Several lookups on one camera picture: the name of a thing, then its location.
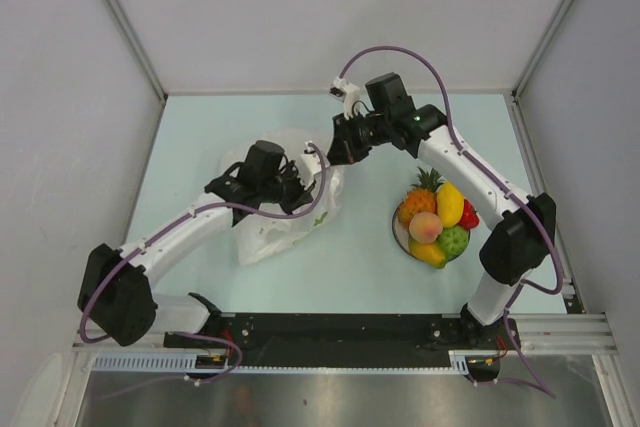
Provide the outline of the orange pink fake peach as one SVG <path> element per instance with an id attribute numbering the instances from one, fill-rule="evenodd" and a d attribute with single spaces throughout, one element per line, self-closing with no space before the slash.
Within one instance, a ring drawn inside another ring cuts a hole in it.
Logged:
<path id="1" fill-rule="evenodd" d="M 409 223 L 409 235 L 417 242 L 431 244 L 437 240 L 444 227 L 440 218 L 431 212 L 416 214 Z"/>

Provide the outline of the orange fake pineapple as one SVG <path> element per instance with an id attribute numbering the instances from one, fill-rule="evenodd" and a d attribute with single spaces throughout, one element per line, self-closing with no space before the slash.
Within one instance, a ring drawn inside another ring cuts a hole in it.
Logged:
<path id="1" fill-rule="evenodd" d="M 425 170 L 419 167 L 416 177 L 417 181 L 397 209 L 397 219 L 405 228 L 409 227 L 413 217 L 419 213 L 436 213 L 436 194 L 443 185 L 442 176 L 436 169 Z"/>

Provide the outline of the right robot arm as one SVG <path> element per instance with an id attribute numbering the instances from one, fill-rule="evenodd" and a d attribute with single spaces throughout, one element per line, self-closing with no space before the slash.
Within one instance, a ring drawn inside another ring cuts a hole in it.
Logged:
<path id="1" fill-rule="evenodd" d="M 416 107 L 396 73 L 364 88 L 337 77 L 329 93 L 343 105 L 333 118 L 330 164 L 352 165 L 373 147 L 391 144 L 443 174 L 489 229 L 479 252 L 484 273 L 461 311 L 463 340 L 486 347 L 530 272 L 557 256 L 555 201 L 546 193 L 532 196 L 500 176 L 459 137 L 445 113 L 431 104 Z"/>

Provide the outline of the green fake fruit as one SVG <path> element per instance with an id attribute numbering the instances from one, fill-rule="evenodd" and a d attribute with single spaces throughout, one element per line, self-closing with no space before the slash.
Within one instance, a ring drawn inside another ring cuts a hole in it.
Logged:
<path id="1" fill-rule="evenodd" d="M 445 228 L 438 236 L 438 242 L 448 259 L 457 258 L 468 247 L 470 233 L 461 226 Z"/>

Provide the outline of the red fake pepper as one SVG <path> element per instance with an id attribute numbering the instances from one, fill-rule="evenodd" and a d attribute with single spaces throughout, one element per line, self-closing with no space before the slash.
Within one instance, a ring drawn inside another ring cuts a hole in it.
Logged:
<path id="1" fill-rule="evenodd" d="M 457 225 L 464 228 L 467 231 L 471 231 L 476 227 L 478 227 L 479 223 L 480 223 L 480 218 L 477 214 L 476 209 L 469 202 L 468 199 L 465 199 L 462 216 L 458 221 Z"/>

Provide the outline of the white plastic bag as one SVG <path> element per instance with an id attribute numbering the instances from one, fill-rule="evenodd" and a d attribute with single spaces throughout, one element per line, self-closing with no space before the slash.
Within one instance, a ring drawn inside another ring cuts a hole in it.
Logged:
<path id="1" fill-rule="evenodd" d="M 324 152 L 331 143 L 327 132 L 301 129 L 266 131 L 259 138 L 281 146 L 286 156 L 294 161 L 308 141 Z M 310 214 L 297 219 L 271 219 L 251 214 L 242 220 L 233 228 L 239 264 L 247 266 L 288 250 L 321 225 L 332 221 L 341 208 L 344 185 L 345 168 L 330 167 L 321 200 Z"/>

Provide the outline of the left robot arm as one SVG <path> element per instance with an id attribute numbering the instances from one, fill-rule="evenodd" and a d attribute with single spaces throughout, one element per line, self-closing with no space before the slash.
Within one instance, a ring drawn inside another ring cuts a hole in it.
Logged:
<path id="1" fill-rule="evenodd" d="M 157 294 L 156 284 L 204 241 L 250 215 L 289 220 L 310 214 L 326 180 L 326 161 L 317 145 L 307 143 L 298 158 L 290 159 L 281 146 L 259 140 L 158 230 L 118 248 L 97 246 L 89 254 L 77 301 L 82 342 L 112 339 L 130 346 L 150 333 L 186 333 L 199 346 L 214 344 L 221 323 L 213 303 L 196 293 Z"/>

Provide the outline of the yellow fake mango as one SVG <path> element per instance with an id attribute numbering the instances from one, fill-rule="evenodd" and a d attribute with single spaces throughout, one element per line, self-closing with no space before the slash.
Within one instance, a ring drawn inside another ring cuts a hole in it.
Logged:
<path id="1" fill-rule="evenodd" d="M 450 182 L 445 182 L 436 195 L 437 215 L 444 228 L 455 226 L 464 212 L 464 196 Z"/>

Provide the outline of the orange green fake papaya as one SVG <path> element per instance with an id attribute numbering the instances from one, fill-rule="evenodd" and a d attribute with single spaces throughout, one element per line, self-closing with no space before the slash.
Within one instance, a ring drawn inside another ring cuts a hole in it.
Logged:
<path id="1" fill-rule="evenodd" d="M 446 252 L 437 241 L 432 243 L 421 243 L 410 238 L 409 252 L 417 260 L 429 264 L 436 269 L 444 268 L 448 262 Z"/>

